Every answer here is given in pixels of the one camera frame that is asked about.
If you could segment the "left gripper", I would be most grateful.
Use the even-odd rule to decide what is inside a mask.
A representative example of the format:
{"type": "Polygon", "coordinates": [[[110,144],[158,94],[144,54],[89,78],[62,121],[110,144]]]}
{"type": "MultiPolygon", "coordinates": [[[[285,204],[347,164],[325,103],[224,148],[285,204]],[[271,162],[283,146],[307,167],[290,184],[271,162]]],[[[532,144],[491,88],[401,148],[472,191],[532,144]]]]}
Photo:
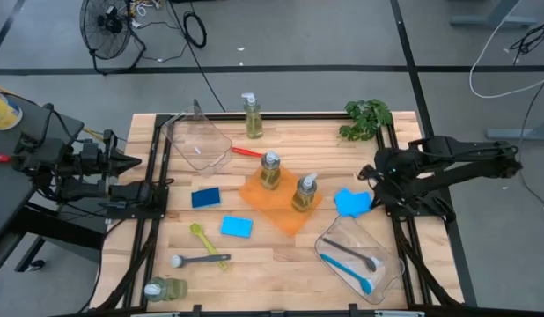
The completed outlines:
{"type": "MultiPolygon", "coordinates": [[[[111,129],[105,129],[101,143],[105,145],[104,151],[100,149],[99,144],[94,143],[91,139],[85,139],[82,143],[83,148],[80,152],[80,180],[81,190],[85,194],[108,193],[108,167],[111,151],[116,145],[115,133],[111,129]],[[100,179],[95,184],[83,180],[84,176],[94,174],[100,175],[100,179]]],[[[140,158],[126,155],[119,148],[115,148],[114,150],[114,159],[121,161],[114,166],[115,176],[119,176],[143,162],[140,158]]]]}

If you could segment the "grey desk foot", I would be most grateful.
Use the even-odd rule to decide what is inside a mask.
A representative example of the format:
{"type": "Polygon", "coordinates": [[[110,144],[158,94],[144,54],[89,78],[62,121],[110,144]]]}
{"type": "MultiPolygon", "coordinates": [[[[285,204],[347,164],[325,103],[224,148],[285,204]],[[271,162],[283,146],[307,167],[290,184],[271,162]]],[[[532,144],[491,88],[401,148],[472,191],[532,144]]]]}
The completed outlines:
{"type": "Polygon", "coordinates": [[[522,138],[523,140],[544,141],[544,122],[532,129],[487,129],[486,137],[487,139],[496,140],[514,140],[522,138]]]}

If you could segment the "grey desk leg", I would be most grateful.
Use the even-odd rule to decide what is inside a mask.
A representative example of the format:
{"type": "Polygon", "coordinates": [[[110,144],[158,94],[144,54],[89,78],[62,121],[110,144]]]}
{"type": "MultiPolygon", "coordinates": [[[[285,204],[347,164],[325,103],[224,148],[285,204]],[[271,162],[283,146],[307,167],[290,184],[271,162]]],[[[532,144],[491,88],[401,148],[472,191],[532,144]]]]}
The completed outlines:
{"type": "Polygon", "coordinates": [[[450,18],[451,26],[481,26],[495,28],[529,27],[537,23],[535,18],[515,16],[512,13],[521,0],[500,0],[495,8],[487,15],[454,15],[450,18]]]}

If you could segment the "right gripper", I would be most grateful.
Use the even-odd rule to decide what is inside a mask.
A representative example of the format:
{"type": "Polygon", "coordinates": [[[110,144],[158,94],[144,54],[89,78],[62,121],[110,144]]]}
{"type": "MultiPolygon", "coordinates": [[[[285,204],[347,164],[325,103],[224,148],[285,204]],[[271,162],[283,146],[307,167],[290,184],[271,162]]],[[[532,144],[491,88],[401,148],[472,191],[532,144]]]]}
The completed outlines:
{"type": "Polygon", "coordinates": [[[417,175],[417,151],[383,148],[376,152],[374,165],[364,166],[358,173],[360,181],[375,180],[371,207],[395,205],[405,195],[404,185],[417,175]]]}

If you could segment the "blue dish brush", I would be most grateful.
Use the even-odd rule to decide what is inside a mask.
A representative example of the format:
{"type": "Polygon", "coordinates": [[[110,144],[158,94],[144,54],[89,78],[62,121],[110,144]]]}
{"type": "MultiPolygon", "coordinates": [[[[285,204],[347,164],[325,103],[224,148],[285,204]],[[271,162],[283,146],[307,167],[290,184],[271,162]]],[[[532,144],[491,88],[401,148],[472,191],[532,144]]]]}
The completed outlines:
{"type": "Polygon", "coordinates": [[[373,290],[373,286],[372,286],[371,281],[369,279],[358,275],[355,271],[353,271],[352,269],[348,268],[347,266],[339,263],[337,260],[335,260],[334,258],[328,256],[327,254],[320,254],[320,258],[322,260],[328,262],[329,264],[334,265],[336,268],[342,270],[343,272],[345,272],[349,276],[352,276],[353,278],[355,278],[359,282],[362,292],[365,293],[366,295],[371,294],[371,292],[373,290]]]}

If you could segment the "grey dish brush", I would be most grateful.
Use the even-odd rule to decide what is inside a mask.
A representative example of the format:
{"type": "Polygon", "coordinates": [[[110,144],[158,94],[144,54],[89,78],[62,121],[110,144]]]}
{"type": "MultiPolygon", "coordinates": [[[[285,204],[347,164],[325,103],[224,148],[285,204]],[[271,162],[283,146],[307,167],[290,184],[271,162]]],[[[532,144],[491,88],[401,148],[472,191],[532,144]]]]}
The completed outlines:
{"type": "Polygon", "coordinates": [[[231,259],[231,256],[229,254],[212,254],[207,255],[203,257],[195,257],[195,258],[187,258],[182,255],[175,254],[171,258],[171,266],[173,268],[181,268],[184,267],[188,263],[194,263],[194,262],[226,262],[231,259]]]}
{"type": "Polygon", "coordinates": [[[343,246],[343,245],[341,245],[341,244],[339,244],[339,243],[337,243],[337,242],[335,242],[333,240],[330,240],[328,238],[322,238],[321,240],[326,242],[328,245],[343,251],[344,253],[350,254],[350,255],[356,257],[357,259],[360,259],[370,272],[375,272],[381,266],[381,263],[375,257],[368,257],[368,256],[365,256],[365,255],[359,254],[358,252],[356,252],[356,251],[354,251],[354,250],[352,250],[352,249],[350,249],[348,247],[345,247],[345,246],[343,246]]]}

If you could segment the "black floor fan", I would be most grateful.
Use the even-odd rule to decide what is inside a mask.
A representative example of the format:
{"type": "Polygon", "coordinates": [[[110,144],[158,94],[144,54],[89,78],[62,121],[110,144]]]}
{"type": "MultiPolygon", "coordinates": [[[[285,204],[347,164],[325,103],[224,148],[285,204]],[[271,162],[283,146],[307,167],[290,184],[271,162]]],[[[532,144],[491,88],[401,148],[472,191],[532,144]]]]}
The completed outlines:
{"type": "Polygon", "coordinates": [[[146,45],[133,30],[131,4],[132,0],[83,0],[81,3],[81,37],[92,58],[93,68],[100,75],[130,73],[146,51],[146,45]],[[98,60],[107,61],[120,56],[130,40],[139,43],[139,52],[130,66],[116,70],[98,67],[98,60]]]}

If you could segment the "clear plastic bin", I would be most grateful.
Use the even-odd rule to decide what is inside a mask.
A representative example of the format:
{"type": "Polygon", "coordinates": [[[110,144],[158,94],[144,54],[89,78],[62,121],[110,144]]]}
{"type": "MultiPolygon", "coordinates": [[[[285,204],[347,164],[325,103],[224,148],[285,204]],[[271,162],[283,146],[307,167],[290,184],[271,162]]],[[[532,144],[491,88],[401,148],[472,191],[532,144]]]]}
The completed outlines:
{"type": "Polygon", "coordinates": [[[217,173],[232,159],[232,140],[206,117],[197,99],[167,120],[162,133],[187,165],[203,177],[217,173]]]}
{"type": "Polygon", "coordinates": [[[339,216],[316,239],[314,248],[319,258],[320,254],[327,254],[339,263],[355,271],[358,275],[369,279],[373,290],[370,295],[366,295],[362,292],[360,284],[355,278],[320,258],[356,295],[373,305],[377,305],[384,300],[387,293],[401,279],[404,272],[403,261],[399,257],[392,255],[360,226],[353,217],[339,216]],[[333,240],[359,254],[375,257],[381,263],[381,266],[375,272],[370,272],[360,259],[328,245],[321,240],[322,238],[333,240]]]}

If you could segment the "green dish brush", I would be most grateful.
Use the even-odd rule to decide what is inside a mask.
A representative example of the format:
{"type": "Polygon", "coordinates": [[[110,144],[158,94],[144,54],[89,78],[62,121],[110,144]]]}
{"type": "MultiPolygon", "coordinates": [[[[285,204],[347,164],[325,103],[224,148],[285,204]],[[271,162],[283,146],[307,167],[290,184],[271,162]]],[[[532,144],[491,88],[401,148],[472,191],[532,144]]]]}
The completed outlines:
{"type": "MultiPolygon", "coordinates": [[[[197,223],[191,224],[190,232],[193,233],[196,237],[198,237],[202,241],[203,245],[207,248],[207,250],[210,252],[211,255],[218,255],[218,251],[213,247],[213,245],[207,239],[200,225],[198,225],[197,223]]],[[[228,265],[225,263],[225,261],[219,261],[217,265],[222,271],[226,271],[228,269],[228,265]]]]}

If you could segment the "red dish brush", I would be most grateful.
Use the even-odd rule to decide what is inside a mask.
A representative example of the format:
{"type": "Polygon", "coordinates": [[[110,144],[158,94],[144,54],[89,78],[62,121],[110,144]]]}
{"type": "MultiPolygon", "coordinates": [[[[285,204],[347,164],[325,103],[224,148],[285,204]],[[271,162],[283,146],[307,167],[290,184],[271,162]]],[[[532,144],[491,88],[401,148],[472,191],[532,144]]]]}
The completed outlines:
{"type": "Polygon", "coordinates": [[[231,150],[233,153],[237,153],[237,154],[245,155],[245,156],[257,157],[257,158],[261,158],[263,156],[262,153],[249,151],[247,149],[238,148],[238,147],[232,147],[231,150]]]}

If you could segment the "yellow-green pump soap bottle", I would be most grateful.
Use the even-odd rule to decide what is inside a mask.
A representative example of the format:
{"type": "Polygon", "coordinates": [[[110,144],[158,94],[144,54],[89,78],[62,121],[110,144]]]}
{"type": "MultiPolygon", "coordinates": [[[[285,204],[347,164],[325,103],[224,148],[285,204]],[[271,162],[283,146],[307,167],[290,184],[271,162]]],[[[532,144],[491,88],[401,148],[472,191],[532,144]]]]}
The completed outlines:
{"type": "Polygon", "coordinates": [[[280,156],[274,151],[267,151],[261,158],[261,184],[265,189],[273,190],[279,185],[281,169],[280,156]]]}
{"type": "Polygon", "coordinates": [[[241,94],[243,107],[246,113],[246,133],[251,139],[260,138],[263,135],[261,105],[252,92],[241,94]]]}
{"type": "Polygon", "coordinates": [[[317,176],[317,173],[311,173],[298,181],[297,190],[291,201],[295,210],[305,212],[311,207],[318,187],[316,182],[317,176]]]}
{"type": "Polygon", "coordinates": [[[173,301],[187,296],[186,280],[153,277],[143,288],[143,294],[150,302],[173,301]]]}

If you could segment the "green potted plant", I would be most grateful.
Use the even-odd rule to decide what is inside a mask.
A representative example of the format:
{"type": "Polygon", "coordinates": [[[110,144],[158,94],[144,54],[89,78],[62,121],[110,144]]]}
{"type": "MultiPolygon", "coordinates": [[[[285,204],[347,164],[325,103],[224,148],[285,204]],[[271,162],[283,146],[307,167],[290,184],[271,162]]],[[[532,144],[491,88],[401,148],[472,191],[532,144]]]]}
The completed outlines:
{"type": "Polygon", "coordinates": [[[345,111],[352,124],[339,128],[341,137],[349,141],[368,141],[374,138],[379,128],[393,123],[392,114],[381,100],[351,100],[345,111]]]}

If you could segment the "black aluminium rig frame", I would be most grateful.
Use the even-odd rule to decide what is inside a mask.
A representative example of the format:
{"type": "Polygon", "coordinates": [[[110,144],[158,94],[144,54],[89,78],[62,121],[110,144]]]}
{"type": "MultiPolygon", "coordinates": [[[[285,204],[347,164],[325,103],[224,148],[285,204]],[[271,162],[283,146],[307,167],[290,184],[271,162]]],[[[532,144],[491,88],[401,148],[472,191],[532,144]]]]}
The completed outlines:
{"type": "Polygon", "coordinates": [[[283,164],[297,175],[317,173],[323,196],[320,205],[295,235],[282,232],[260,212],[245,203],[239,189],[253,174],[256,158],[234,155],[217,173],[203,177],[189,167],[177,151],[169,159],[157,158],[157,172],[172,179],[165,218],[158,229],[154,264],[140,269],[133,284],[132,303],[138,304],[143,283],[151,276],[175,277],[188,284],[187,296],[172,302],[150,303],[152,313],[176,313],[180,317],[379,317],[382,313],[405,313],[409,299],[420,299],[417,279],[410,285],[397,282],[384,300],[373,305],[356,295],[318,257],[316,239],[336,218],[334,194],[368,186],[357,173],[372,162],[378,142],[348,142],[338,129],[347,123],[343,113],[267,113],[264,135],[246,136],[240,114],[213,114],[213,123],[240,148],[254,152],[277,151],[283,164]],[[191,193],[219,188],[221,204],[194,209],[191,193]],[[224,216],[253,220],[248,239],[220,232],[224,216]],[[177,254],[187,258],[211,255],[190,232],[197,223],[218,254],[231,259],[222,271],[217,262],[171,266],[177,254]]]}

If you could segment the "dark grey side table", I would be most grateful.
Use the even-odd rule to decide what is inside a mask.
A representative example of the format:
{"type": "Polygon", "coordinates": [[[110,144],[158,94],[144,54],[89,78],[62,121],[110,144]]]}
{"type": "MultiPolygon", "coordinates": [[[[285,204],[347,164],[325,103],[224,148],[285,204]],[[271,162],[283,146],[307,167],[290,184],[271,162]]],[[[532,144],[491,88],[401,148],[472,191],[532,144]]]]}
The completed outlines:
{"type": "MultiPolygon", "coordinates": [[[[48,110],[21,97],[9,95],[7,99],[23,113],[14,128],[0,131],[0,154],[11,155],[21,133],[34,138],[41,135],[48,110]]],[[[28,209],[26,204],[33,193],[28,177],[13,170],[10,163],[0,163],[0,268],[28,233],[80,247],[101,249],[102,233],[28,209]]]]}

